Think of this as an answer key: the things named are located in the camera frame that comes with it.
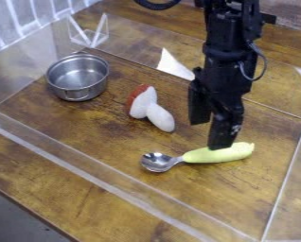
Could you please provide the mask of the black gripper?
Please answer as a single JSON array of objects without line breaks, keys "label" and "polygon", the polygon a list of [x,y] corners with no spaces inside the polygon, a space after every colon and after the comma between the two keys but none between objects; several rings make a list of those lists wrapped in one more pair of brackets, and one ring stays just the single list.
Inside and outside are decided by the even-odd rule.
[{"label": "black gripper", "polygon": [[204,64],[194,69],[188,86],[188,120],[207,123],[212,114],[207,146],[231,147],[243,124],[242,96],[250,91],[258,54],[250,48],[222,51],[203,47]]}]

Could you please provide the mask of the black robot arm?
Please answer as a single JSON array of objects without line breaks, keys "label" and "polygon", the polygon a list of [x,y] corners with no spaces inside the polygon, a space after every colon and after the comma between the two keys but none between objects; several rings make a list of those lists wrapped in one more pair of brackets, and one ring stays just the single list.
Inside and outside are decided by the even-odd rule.
[{"label": "black robot arm", "polygon": [[210,123],[207,147],[230,147],[243,124],[242,96],[263,75],[256,61],[266,57],[254,41],[262,37],[259,0],[203,0],[204,64],[188,86],[188,119]]}]

